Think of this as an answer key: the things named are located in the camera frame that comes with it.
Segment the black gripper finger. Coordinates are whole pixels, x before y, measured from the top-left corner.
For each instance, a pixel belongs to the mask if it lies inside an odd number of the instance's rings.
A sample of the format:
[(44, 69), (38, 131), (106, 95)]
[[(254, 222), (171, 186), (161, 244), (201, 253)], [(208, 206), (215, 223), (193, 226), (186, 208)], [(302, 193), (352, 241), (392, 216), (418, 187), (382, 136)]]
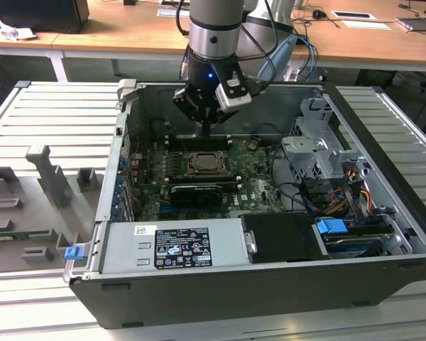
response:
[(205, 136), (210, 136), (212, 127), (215, 124), (222, 124), (233, 117), (239, 111), (223, 112), (220, 108), (208, 107), (205, 109)]
[(198, 133), (202, 137), (207, 136), (207, 104), (200, 89), (182, 88), (173, 96), (175, 106), (200, 128)]

